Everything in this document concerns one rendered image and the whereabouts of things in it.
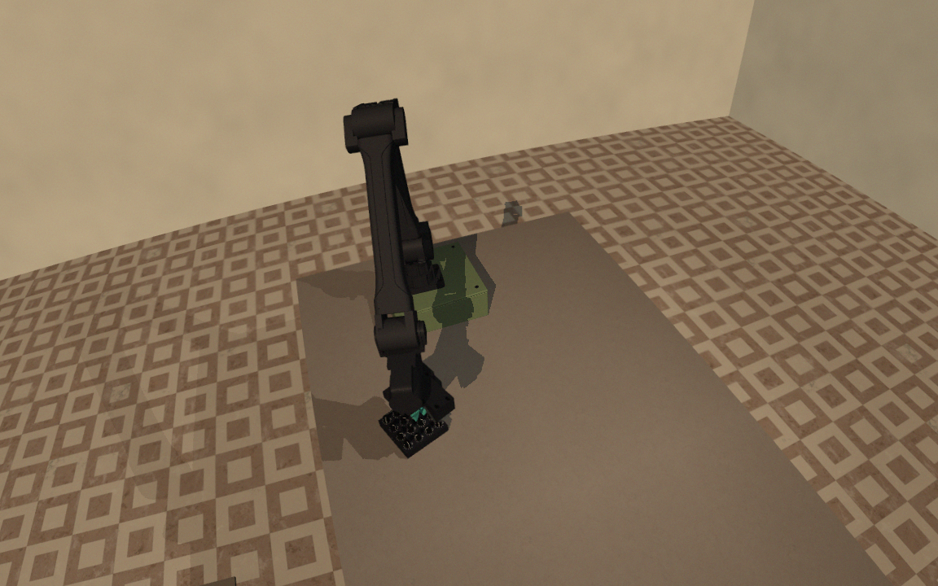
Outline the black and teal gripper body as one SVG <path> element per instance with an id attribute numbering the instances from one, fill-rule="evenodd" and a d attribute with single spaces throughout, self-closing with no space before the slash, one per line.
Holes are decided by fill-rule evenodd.
<path id="1" fill-rule="evenodd" d="M 421 375 L 423 375 L 423 372 L 424 372 L 424 370 L 422 370 Z M 439 383 L 439 385 L 442 387 L 442 383 L 441 383 L 440 379 L 437 378 L 436 376 L 435 376 L 435 381 L 436 381 L 437 383 Z M 384 394 L 384 398 L 386 398 L 386 400 L 388 401 L 388 388 L 383 391 L 383 394 Z M 407 416 L 410 416 L 410 415 L 412 415 L 412 414 L 414 414 L 414 413 L 407 414 Z"/>

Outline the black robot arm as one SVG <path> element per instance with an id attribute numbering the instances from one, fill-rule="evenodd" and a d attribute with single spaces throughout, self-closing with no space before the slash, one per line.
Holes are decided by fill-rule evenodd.
<path id="1" fill-rule="evenodd" d="M 443 422 L 455 409 L 454 398 L 422 362 L 427 326 L 418 321 L 412 295 L 444 288 L 445 281 L 431 261 L 428 221 L 419 222 L 407 190 L 399 148 L 409 145 L 405 108 L 397 98 L 355 105 L 344 116 L 344 141 L 350 155 L 361 152 L 365 168 L 375 255 L 375 342 L 391 370 L 388 405 L 401 414 L 424 407 L 433 422 Z M 388 317 L 395 313 L 405 316 Z"/>

